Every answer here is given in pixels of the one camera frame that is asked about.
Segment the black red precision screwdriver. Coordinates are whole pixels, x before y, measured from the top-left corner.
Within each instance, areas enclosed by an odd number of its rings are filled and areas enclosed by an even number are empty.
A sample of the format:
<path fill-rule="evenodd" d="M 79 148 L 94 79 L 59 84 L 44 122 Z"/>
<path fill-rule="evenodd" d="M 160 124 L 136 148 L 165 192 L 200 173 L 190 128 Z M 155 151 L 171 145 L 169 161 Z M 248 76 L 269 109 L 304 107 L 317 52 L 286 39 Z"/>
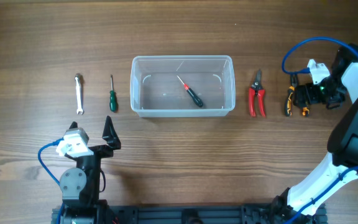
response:
<path fill-rule="evenodd" d="M 184 89 L 190 95 L 191 99 L 193 100 L 194 104 L 200 108 L 203 107 L 203 101 L 201 98 L 186 84 L 183 80 L 177 75 L 179 81 L 183 84 Z"/>

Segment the red handled cutting pliers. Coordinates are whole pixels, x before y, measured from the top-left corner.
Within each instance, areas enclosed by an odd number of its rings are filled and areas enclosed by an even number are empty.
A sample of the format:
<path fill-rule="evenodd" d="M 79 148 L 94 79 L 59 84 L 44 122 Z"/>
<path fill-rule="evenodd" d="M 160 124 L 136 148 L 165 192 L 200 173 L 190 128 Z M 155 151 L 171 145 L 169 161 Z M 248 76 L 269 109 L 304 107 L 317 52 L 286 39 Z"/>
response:
<path fill-rule="evenodd" d="M 255 97 L 257 97 L 258 99 L 260 114 L 263 117 L 266 117 L 265 107 L 264 107 L 265 90 L 262 86 L 261 78 L 262 78 L 262 71 L 261 69 L 258 69 L 254 81 L 249 87 L 249 113 L 252 117 L 256 117 L 256 111 L 254 107 Z"/>

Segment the orange black needle-nose pliers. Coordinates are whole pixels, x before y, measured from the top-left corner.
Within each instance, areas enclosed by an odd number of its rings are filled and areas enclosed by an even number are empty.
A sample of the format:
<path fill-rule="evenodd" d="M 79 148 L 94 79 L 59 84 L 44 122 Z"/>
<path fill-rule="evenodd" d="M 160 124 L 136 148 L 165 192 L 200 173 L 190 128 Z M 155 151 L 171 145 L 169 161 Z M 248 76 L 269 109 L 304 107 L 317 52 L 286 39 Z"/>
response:
<path fill-rule="evenodd" d="M 290 75 L 290 87 L 287 91 L 287 98 L 285 100 L 285 104 L 284 104 L 284 114 L 285 116 L 291 116 L 291 106 L 293 104 L 293 99 L 294 99 L 294 92 L 295 92 L 295 88 L 298 86 L 298 75 L 294 74 L 294 75 Z M 301 113 L 303 116 L 309 116 L 310 114 L 310 110 L 308 107 L 309 103 L 308 103 L 308 97 L 306 94 L 306 108 L 300 108 L 301 109 Z"/>

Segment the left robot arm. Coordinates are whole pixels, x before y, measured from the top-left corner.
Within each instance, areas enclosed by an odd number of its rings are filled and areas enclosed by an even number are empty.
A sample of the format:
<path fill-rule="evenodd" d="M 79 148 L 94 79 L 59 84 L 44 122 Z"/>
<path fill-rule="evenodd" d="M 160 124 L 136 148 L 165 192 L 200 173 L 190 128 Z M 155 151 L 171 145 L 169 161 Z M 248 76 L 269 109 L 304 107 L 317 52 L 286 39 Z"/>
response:
<path fill-rule="evenodd" d="M 52 210 L 52 223 L 119 223 L 107 201 L 99 198 L 105 190 L 100 186 L 100 179 L 106 178 L 101 160 L 112 157 L 121 148 L 110 116 L 106 117 L 102 139 L 106 144 L 89 147 L 85 130 L 72 122 L 58 143 L 58 154 L 75 161 L 76 166 L 60 177 L 62 206 Z"/>

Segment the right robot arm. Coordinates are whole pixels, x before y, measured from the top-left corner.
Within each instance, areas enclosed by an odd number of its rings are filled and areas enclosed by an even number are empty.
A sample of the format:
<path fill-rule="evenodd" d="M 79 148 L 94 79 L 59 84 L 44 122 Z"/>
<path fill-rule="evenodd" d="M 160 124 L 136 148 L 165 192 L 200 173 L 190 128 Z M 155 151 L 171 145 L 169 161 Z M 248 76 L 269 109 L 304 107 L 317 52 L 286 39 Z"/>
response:
<path fill-rule="evenodd" d="M 290 72 L 290 88 L 284 106 L 309 115 L 310 104 L 322 103 L 337 108 L 349 94 L 352 105 L 333 129 L 327 154 L 299 184 L 274 198 L 266 209 L 269 223 L 321 223 L 323 203 L 341 187 L 358 179 L 358 45 L 338 43 L 332 67 L 310 60 L 305 69 Z"/>

